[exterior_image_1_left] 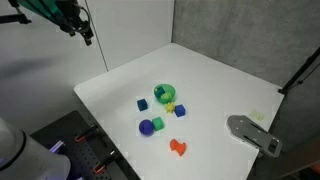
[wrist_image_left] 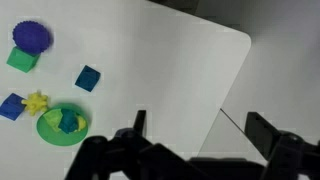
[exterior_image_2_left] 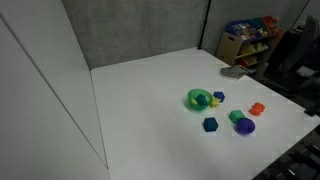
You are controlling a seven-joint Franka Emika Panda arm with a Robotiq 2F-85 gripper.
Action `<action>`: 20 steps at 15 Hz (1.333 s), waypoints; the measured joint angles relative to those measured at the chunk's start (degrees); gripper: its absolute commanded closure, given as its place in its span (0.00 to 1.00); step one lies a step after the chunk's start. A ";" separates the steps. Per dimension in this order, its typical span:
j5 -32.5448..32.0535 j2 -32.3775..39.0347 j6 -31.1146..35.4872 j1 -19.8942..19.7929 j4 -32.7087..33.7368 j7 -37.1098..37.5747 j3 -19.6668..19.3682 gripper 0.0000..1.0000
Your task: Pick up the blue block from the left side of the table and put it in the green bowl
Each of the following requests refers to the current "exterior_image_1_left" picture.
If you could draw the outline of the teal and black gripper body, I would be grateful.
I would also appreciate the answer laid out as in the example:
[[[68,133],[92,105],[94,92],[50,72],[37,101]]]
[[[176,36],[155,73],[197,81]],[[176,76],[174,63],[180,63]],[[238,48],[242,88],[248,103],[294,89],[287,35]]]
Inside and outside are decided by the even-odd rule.
[[[17,3],[51,21],[66,33],[68,28],[80,34],[90,29],[90,20],[80,18],[80,12],[86,10],[77,0],[17,0]]]

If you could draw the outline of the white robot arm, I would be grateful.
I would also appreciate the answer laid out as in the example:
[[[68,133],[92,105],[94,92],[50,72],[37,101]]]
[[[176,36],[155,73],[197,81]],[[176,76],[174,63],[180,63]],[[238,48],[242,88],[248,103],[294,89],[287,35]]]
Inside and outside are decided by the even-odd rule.
[[[2,15],[1,24],[29,24],[20,6],[51,21],[62,31],[74,36],[79,33],[87,46],[94,36],[89,12],[77,0],[8,0],[16,14]],[[25,131],[0,119],[0,180],[67,180],[71,161],[56,151],[63,145],[58,141],[47,149]]]

